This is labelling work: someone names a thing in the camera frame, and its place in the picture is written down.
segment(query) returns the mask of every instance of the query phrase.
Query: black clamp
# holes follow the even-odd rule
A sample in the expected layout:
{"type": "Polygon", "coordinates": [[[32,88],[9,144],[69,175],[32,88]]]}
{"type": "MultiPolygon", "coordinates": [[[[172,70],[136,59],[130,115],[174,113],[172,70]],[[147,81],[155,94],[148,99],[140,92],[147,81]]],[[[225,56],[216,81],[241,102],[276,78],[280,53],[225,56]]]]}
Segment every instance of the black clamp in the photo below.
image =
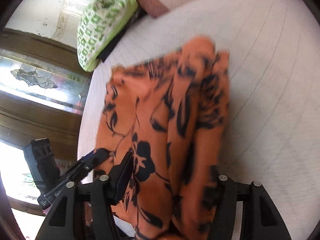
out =
{"type": "Polygon", "coordinates": [[[110,205],[116,205],[122,199],[132,170],[132,153],[127,152],[108,175],[88,184],[66,183],[44,219],[36,240],[86,239],[84,202],[91,203],[94,239],[120,240],[110,205]]]}
{"type": "Polygon", "coordinates": [[[291,240],[278,209],[260,182],[238,183],[220,175],[218,186],[223,193],[208,240],[231,240],[237,201],[243,202],[240,240],[291,240]]]}
{"type": "MultiPolygon", "coordinates": [[[[84,202],[90,202],[92,208],[91,239],[121,240],[111,205],[117,205],[123,198],[132,170],[132,153],[127,152],[108,175],[102,175],[92,183],[77,185],[68,181],[44,219],[36,240],[87,240],[84,202]]],[[[237,201],[243,202],[240,240],[291,240],[261,183],[237,183],[220,175],[218,190],[221,197],[207,240],[231,240],[237,201]]]]}
{"type": "Polygon", "coordinates": [[[65,189],[68,182],[79,183],[94,167],[103,163],[109,156],[109,152],[106,149],[97,149],[95,153],[92,151],[82,157],[75,165],[70,167],[65,174],[59,177],[57,186],[48,193],[41,194],[38,197],[37,200],[40,207],[43,210],[49,208],[62,190],[65,189]]]}

